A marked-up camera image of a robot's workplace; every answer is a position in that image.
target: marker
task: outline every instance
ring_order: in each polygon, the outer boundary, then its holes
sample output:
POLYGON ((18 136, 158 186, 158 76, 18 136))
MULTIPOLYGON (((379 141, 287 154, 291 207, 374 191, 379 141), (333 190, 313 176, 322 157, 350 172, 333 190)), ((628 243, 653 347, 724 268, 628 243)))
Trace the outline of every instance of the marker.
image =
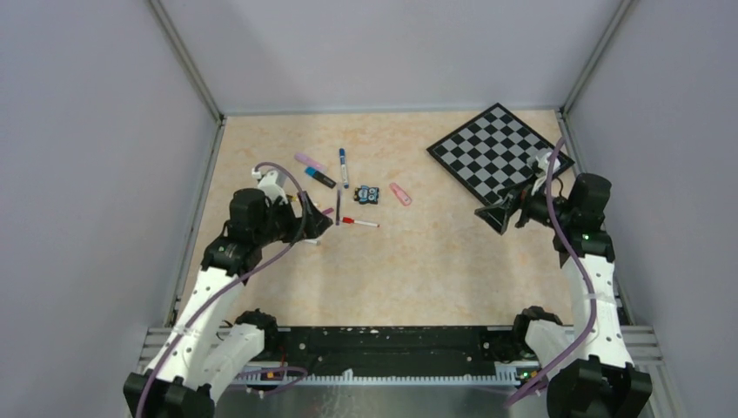
POLYGON ((331 189, 336 186, 335 181, 312 167, 305 168, 305 173, 331 189))
POLYGON ((348 169, 346 168, 346 150, 339 149, 339 157, 341 158, 341 178, 344 180, 344 188, 348 188, 348 169))
POLYGON ((302 152, 298 152, 295 154, 295 159, 299 161, 300 163, 307 165, 308 167, 312 167, 319 172, 325 171, 325 165, 320 164, 318 161, 306 156, 302 152))
POLYGON ((357 225, 373 226, 375 228, 379 228, 379 224, 375 224, 374 222, 366 222, 365 220, 351 219, 351 218, 347 218, 346 216, 341 220, 341 222, 345 224, 357 224, 357 225))
POLYGON ((341 224, 341 189, 336 191, 336 226, 341 224))

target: cable tie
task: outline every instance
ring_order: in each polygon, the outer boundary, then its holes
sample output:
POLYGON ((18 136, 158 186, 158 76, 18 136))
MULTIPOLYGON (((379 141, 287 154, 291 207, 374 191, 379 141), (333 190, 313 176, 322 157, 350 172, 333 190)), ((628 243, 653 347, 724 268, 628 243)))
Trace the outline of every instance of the cable tie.
POLYGON ((177 335, 187 336, 187 337, 199 337, 200 332, 195 328, 189 328, 185 327, 184 325, 178 325, 171 329, 171 331, 177 335))
POLYGON ((610 296, 607 293, 598 292, 598 293, 587 293, 584 295, 584 299, 586 300, 598 300, 600 302, 609 303, 610 305, 617 305, 617 301, 615 300, 615 297, 610 296))

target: red and white pen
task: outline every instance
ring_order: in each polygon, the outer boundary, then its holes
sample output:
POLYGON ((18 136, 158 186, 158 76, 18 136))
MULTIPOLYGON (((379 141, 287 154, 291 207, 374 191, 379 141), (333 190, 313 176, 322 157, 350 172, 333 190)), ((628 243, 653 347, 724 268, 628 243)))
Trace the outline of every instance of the red and white pen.
POLYGON ((341 220, 341 222, 343 222, 345 224, 357 224, 357 225, 373 226, 375 228, 379 228, 379 224, 375 224, 374 222, 366 222, 365 220, 351 219, 351 218, 347 218, 346 216, 343 217, 343 219, 341 220))

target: table surface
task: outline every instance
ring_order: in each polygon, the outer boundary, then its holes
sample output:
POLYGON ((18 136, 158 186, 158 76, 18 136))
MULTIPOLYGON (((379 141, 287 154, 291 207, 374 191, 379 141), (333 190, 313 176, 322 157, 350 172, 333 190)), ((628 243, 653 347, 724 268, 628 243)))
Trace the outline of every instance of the table surface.
MULTIPOLYGON (((262 161, 285 166, 326 209, 335 206, 336 190, 308 177, 294 154, 304 152, 327 165, 328 176, 340 183, 343 147, 351 189, 341 214, 381 227, 332 226, 320 246, 298 243, 249 281, 229 318, 261 308, 287 326, 509 325, 520 310, 538 305, 571 323, 553 231, 530 222, 499 236, 474 216, 481 203, 426 151, 477 113, 228 118, 183 302, 205 247, 228 219, 232 194, 255 186, 253 166, 262 161), (391 182, 413 198, 410 206, 394 197, 391 182), (379 204, 354 202, 352 190, 359 185, 379 187, 379 204)), ((550 142, 560 137, 553 111, 513 113, 550 142)), ((569 171, 561 178, 567 192, 574 176, 569 171)), ((286 190, 294 193, 290 185, 286 190)), ((264 260, 281 246, 268 246, 264 260)))

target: purple marker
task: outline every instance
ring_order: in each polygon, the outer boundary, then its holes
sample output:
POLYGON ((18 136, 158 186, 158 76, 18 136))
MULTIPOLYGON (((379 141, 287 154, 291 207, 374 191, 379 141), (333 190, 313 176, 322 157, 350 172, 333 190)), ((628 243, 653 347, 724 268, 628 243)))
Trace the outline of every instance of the purple marker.
POLYGON ((308 167, 312 167, 319 172, 324 172, 327 167, 325 165, 320 164, 318 161, 306 156, 302 152, 298 152, 295 154, 295 159, 299 161, 300 163, 307 165, 308 167))

